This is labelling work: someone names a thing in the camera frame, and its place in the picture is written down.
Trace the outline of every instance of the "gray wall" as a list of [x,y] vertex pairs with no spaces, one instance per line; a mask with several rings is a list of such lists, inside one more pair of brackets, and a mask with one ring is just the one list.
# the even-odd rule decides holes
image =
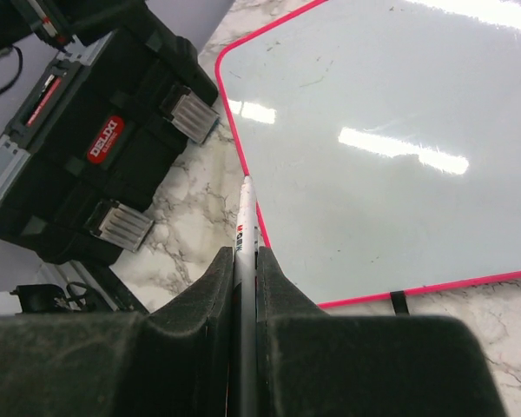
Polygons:
[[[234,0],[150,0],[149,8],[177,35],[201,50]],[[17,85],[0,97],[0,134],[56,52],[35,36],[21,41],[24,69]],[[15,54],[0,61],[0,86],[16,73]],[[41,261],[32,252],[0,241],[0,291],[30,283]]]

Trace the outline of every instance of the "red border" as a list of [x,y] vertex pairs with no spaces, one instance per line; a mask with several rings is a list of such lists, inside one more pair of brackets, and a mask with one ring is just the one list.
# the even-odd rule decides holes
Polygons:
[[[226,48],[224,48],[222,50],[222,52],[218,56],[218,59],[216,59],[216,64],[214,66],[216,80],[218,81],[218,85],[220,86],[220,94],[221,94],[222,101],[224,103],[224,109],[226,110],[226,114],[228,115],[229,126],[230,126],[230,129],[232,130],[232,134],[234,135],[235,147],[237,148],[237,154],[240,158],[241,167],[243,168],[243,173],[245,175],[249,175],[249,168],[247,166],[247,160],[245,159],[245,155],[243,154],[243,148],[241,146],[240,136],[237,133],[237,127],[235,125],[234,116],[232,114],[231,109],[229,108],[228,95],[227,95],[226,89],[224,87],[224,82],[222,81],[222,76],[221,76],[222,60],[224,59],[224,56],[226,56],[226,54],[230,50],[233,50],[233,49],[237,48],[238,46],[241,46],[245,42],[248,42],[251,39],[258,37],[259,35],[262,35],[263,33],[275,28],[276,26],[280,26],[281,24],[287,22],[288,20],[291,20],[294,17],[297,17],[297,16],[305,13],[306,11],[309,11],[310,9],[313,9],[314,7],[316,7],[320,4],[323,4],[327,1],[328,0],[314,0],[313,2],[306,4],[303,7],[300,7],[299,9],[292,11],[291,13],[285,15],[284,17],[281,17],[280,19],[268,24],[267,26],[264,26],[256,31],[248,34],[247,36],[244,36],[243,38],[238,39],[237,41],[235,41],[233,43],[230,43]],[[270,241],[268,240],[267,227],[265,225],[264,219],[262,218],[261,208],[258,203],[257,203],[257,215],[259,216],[259,226],[260,226],[262,235],[264,237],[264,242],[265,242],[266,246],[268,248],[270,248]],[[436,291],[446,291],[446,290],[455,289],[455,288],[470,287],[470,286],[474,286],[474,285],[489,284],[492,282],[509,281],[509,280],[515,280],[515,279],[521,279],[521,271],[510,272],[507,274],[483,276],[480,278],[473,278],[473,279],[469,279],[469,280],[448,282],[445,284],[431,285],[428,287],[411,288],[411,289],[407,289],[405,291],[405,293],[406,293],[406,295],[421,295],[421,294],[431,293],[431,292],[436,292]],[[380,301],[380,300],[386,300],[389,298],[390,298],[390,293],[368,295],[368,296],[352,298],[352,299],[348,299],[348,300],[322,302],[321,304],[319,304],[319,307],[321,307],[321,308],[344,307],[344,306],[348,306],[348,305],[356,304],[356,303],[360,303],[360,302]]]

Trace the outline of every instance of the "pink edge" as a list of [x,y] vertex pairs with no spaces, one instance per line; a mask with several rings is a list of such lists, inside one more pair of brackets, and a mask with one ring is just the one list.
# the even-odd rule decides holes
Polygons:
[[[220,55],[218,55],[218,58],[216,59],[216,63],[214,65],[214,73],[216,76],[216,81],[218,82],[218,85],[220,86],[220,95],[222,98],[222,102],[224,103],[224,109],[226,110],[226,114],[228,115],[229,120],[229,127],[232,131],[232,135],[235,139],[235,147],[237,148],[237,155],[240,158],[241,168],[243,169],[243,174],[250,175],[249,168],[247,166],[247,160],[245,159],[245,154],[243,153],[243,148],[241,146],[241,140],[240,136],[237,132],[237,127],[235,126],[235,120],[234,115],[232,114],[232,111],[229,108],[228,103],[228,95],[226,93],[226,89],[224,87],[224,82],[222,81],[221,76],[221,64],[222,60],[224,59],[224,56],[230,51],[238,46],[250,41],[251,39],[254,39],[258,37],[259,35],[262,35],[263,33],[275,28],[276,26],[280,26],[281,24],[293,19],[294,17],[297,17],[306,11],[309,11],[310,9],[313,9],[314,7],[323,4],[327,2],[328,0],[314,0],[311,3],[308,3],[297,10],[292,11],[291,13],[285,15],[284,17],[281,17],[280,19],[275,20],[272,23],[269,23],[268,25],[255,30],[254,32],[251,32],[250,34],[242,37],[241,39],[238,39],[237,41],[230,43],[226,48],[224,48]],[[268,238],[267,233],[267,227],[264,222],[264,219],[262,217],[261,207],[257,203],[257,215],[259,217],[259,227],[260,231],[262,232],[262,236],[264,237],[264,242],[267,248],[271,248],[270,245],[270,239]],[[446,284],[437,284],[437,285],[431,285],[428,287],[421,287],[421,288],[411,288],[406,290],[406,295],[421,295],[436,291],[446,291],[450,289],[455,288],[462,288],[462,287],[470,287],[474,285],[483,285],[483,284],[489,284],[492,282],[499,282],[499,281],[509,281],[509,280],[516,280],[521,279],[521,271],[518,272],[510,272],[507,274],[499,274],[499,275],[490,275],[490,276],[484,276],[480,278],[473,278],[470,280],[462,280],[462,281],[455,281],[455,282],[448,282]],[[359,298],[352,298],[348,300],[339,300],[339,301],[329,301],[329,302],[322,302],[319,304],[320,308],[337,308],[337,307],[344,307],[344,306],[350,306],[353,304],[359,304],[361,302],[372,302],[372,301],[381,301],[386,300],[390,298],[390,293],[384,293],[384,294],[376,294],[376,295],[367,295]]]

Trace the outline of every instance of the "red logo label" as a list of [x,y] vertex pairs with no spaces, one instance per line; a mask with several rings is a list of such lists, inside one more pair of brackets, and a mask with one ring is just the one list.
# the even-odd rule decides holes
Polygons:
[[91,145],[87,159],[92,163],[103,163],[124,129],[123,119],[119,116],[111,116],[102,128],[101,134]]

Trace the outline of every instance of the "black device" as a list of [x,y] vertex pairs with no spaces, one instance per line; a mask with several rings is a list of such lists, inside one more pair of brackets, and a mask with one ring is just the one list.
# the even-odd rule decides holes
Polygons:
[[152,225],[153,195],[218,96],[195,47],[146,6],[62,53],[0,139],[0,239],[50,263],[110,265]]
[[0,0],[0,50],[36,33],[61,49],[90,45],[119,27],[144,0]]
[[[227,410],[239,337],[233,272],[234,251],[222,248],[199,281],[148,316],[0,319],[0,417],[238,415]],[[506,416],[460,321],[327,315],[267,248],[257,278],[258,415]]]

